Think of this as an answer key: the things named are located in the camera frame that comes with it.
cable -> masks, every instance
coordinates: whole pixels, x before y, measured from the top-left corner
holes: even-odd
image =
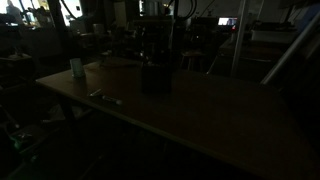
[[[70,11],[70,9],[68,8],[68,6],[66,5],[66,3],[64,2],[64,0],[60,0],[63,4],[63,6],[66,8],[66,10],[68,11],[69,15],[73,18],[73,19],[77,19],[72,12]]]
[[[186,17],[190,16],[192,11],[193,11],[193,0],[190,0],[190,3],[191,3],[191,8],[190,8],[190,11],[189,11],[189,13],[187,14]]]
[[[192,15],[193,15],[193,14],[196,12],[196,10],[197,10],[197,6],[198,6],[197,0],[195,0],[195,1],[194,1],[193,9],[190,9],[188,15],[187,15],[186,17],[181,18],[180,21],[185,21],[185,20],[189,19],[190,17],[192,17]]]
[[[203,14],[206,12],[206,10],[212,5],[212,3],[214,3],[215,0],[212,0],[211,3],[209,3],[209,5],[203,10],[203,12],[201,13],[201,15],[199,17],[202,17]]]
[[[68,6],[67,6],[67,4],[64,2],[64,0],[60,0],[60,1],[61,1],[62,5],[66,8],[66,10],[68,11],[69,15],[70,15],[73,19],[76,19],[76,20],[79,20],[79,19],[80,19],[80,17],[77,18],[77,17],[75,17],[75,16],[72,14],[72,12],[71,12],[70,9],[68,8]],[[94,17],[94,15],[95,15],[95,14],[97,13],[97,11],[98,11],[99,2],[100,2],[100,0],[97,0],[96,8],[95,8],[95,10],[93,11],[92,15],[90,15],[90,16],[84,16],[84,15],[82,15],[81,19]]]

table leg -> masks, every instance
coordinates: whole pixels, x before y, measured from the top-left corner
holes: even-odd
[[[189,57],[188,70],[191,71],[193,66],[193,57]]]
[[[203,63],[204,63],[204,56],[201,56],[199,60],[200,72],[204,71]]]
[[[74,116],[70,102],[63,95],[57,94],[57,97],[58,97],[63,115],[66,118],[66,121],[68,122],[68,126],[71,130],[73,140],[76,141],[77,144],[82,145],[84,142],[83,142],[81,133],[76,126],[76,117]]]
[[[180,63],[180,69],[182,69],[184,59],[185,59],[185,57],[184,57],[184,56],[182,56],[181,63]]]
[[[196,57],[193,57],[191,60],[191,70],[194,71],[194,62],[196,61]]]
[[[216,63],[217,59],[218,59],[218,56],[216,56],[216,57],[214,58],[214,60],[213,60],[213,62],[212,62],[212,64],[211,64],[210,69],[208,70],[207,74],[211,74],[212,69],[213,69],[213,66],[214,66],[214,64]]]

pen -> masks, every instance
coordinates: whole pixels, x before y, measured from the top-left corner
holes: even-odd
[[[93,97],[93,96],[98,96],[101,94],[101,89],[98,89],[96,91],[94,91],[93,93],[91,93],[89,96]]]
[[[116,103],[117,105],[121,105],[122,104],[121,100],[115,99],[115,98],[112,98],[112,97],[108,97],[108,96],[105,96],[105,95],[102,96],[102,99],[106,100],[106,101],[109,101],[109,102]]]

table surface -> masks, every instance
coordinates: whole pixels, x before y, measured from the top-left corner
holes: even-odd
[[[230,43],[228,39],[219,48],[219,54],[225,56],[234,56],[235,43]],[[241,58],[260,60],[260,61],[278,61],[284,54],[279,47],[279,44],[274,44],[272,47],[271,43],[250,43],[249,45],[243,45],[241,49]]]
[[[113,58],[37,83],[122,120],[233,164],[266,179],[318,179],[318,156],[285,103],[272,88],[190,71],[173,74],[172,93],[143,94],[139,62]],[[97,89],[123,101],[116,105],[87,95]]]

metal rod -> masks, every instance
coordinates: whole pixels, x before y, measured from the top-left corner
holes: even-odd
[[[258,14],[258,17],[257,17],[258,20],[260,20],[260,14],[261,14],[263,5],[264,5],[264,0],[262,0],[261,6],[260,6],[259,14]]]
[[[32,8],[35,10],[36,8],[34,7],[33,0],[30,0],[30,2],[31,2],[31,5],[32,5]]]
[[[178,10],[179,10],[179,0],[174,1],[174,10],[173,10],[173,18],[178,18]]]
[[[26,9],[24,8],[24,5],[23,5],[23,3],[22,3],[22,0],[19,0],[19,3],[20,3],[20,6],[21,6],[21,9],[22,9],[22,11],[23,11],[23,15],[24,15],[24,17],[26,18],[26,20],[27,20],[27,23],[28,23],[28,25],[30,25],[30,19],[29,19],[29,16],[27,15],[27,13],[26,13]]]
[[[305,30],[300,34],[300,36],[293,42],[289,49],[282,55],[278,63],[270,70],[267,76],[261,81],[261,84],[268,84],[273,78],[279,73],[282,67],[290,60],[290,58],[295,54],[295,52],[301,47],[305,40],[311,35],[311,33],[316,29],[320,21],[320,12],[312,19]]]
[[[216,61],[217,61],[217,59],[218,59],[218,55],[214,58],[214,60],[212,61],[212,64],[211,64],[211,66],[210,66],[210,68],[209,68],[209,70],[208,70],[208,72],[207,72],[207,74],[211,74],[211,72],[212,72],[212,70],[213,70],[213,67],[214,67],[214,65],[215,65],[215,63],[216,63]]]
[[[249,4],[250,4],[250,0],[243,0],[238,39],[237,39],[236,49],[235,49],[233,62],[232,62],[231,77],[235,77],[237,74],[238,63],[239,63],[242,42],[243,42],[243,35],[246,27],[247,14],[249,10]]]

